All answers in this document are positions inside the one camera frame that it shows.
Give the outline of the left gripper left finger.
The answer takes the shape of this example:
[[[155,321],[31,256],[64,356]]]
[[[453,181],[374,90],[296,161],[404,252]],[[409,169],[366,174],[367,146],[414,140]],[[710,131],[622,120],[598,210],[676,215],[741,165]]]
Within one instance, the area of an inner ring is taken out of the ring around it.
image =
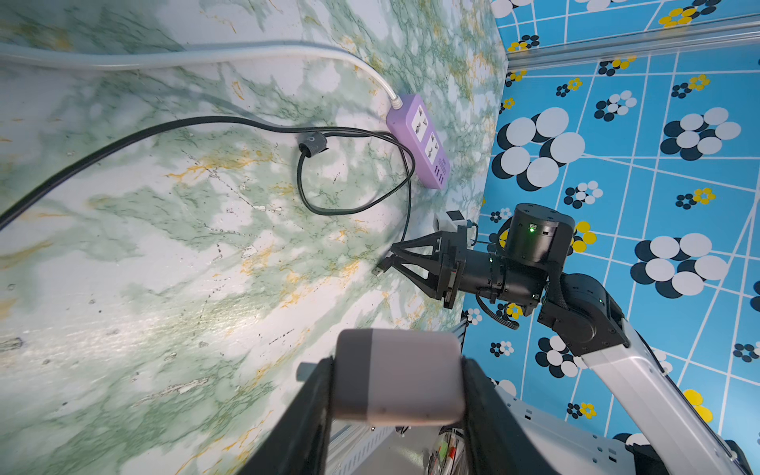
[[[323,474],[333,417],[334,360],[321,360],[241,474]]]

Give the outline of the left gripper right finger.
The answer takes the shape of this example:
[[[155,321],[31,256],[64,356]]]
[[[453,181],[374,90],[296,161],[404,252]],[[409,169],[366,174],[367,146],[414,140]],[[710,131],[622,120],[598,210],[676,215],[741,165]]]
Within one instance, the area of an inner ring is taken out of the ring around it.
[[[471,474],[554,474],[497,394],[479,364],[461,361],[465,411],[461,421]]]

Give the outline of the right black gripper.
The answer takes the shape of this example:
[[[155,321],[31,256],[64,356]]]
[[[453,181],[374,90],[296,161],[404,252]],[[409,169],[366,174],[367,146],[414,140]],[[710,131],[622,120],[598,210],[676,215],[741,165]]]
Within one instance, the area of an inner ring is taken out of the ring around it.
[[[432,233],[409,241],[399,241],[391,247],[391,255],[379,263],[379,273],[397,270],[433,300],[443,301],[452,309],[465,277],[468,261],[474,249],[467,228],[455,232]],[[426,266],[441,266],[439,273]],[[414,267],[427,275],[417,273]]]

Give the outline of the pink usb charger cube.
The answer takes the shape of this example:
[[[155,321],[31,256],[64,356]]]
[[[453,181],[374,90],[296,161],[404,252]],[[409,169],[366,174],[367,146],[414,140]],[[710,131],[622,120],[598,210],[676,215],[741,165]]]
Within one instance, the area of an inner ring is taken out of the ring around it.
[[[338,336],[332,416],[375,427],[432,427],[465,413],[461,345],[451,332],[363,329]]]

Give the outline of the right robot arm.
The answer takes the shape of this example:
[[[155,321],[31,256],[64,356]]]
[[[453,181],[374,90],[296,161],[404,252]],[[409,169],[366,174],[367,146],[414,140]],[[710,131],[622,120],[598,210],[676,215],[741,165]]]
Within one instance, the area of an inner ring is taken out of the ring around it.
[[[501,245],[475,251],[465,225],[394,243],[376,273],[394,268],[427,296],[450,309],[457,293],[476,298],[482,311],[511,330],[520,325],[490,311],[503,301],[518,305],[560,338],[603,380],[646,443],[615,441],[607,456],[616,474],[748,474],[740,447],[725,441],[698,415],[595,278],[567,274],[574,220],[538,204],[520,204]]]

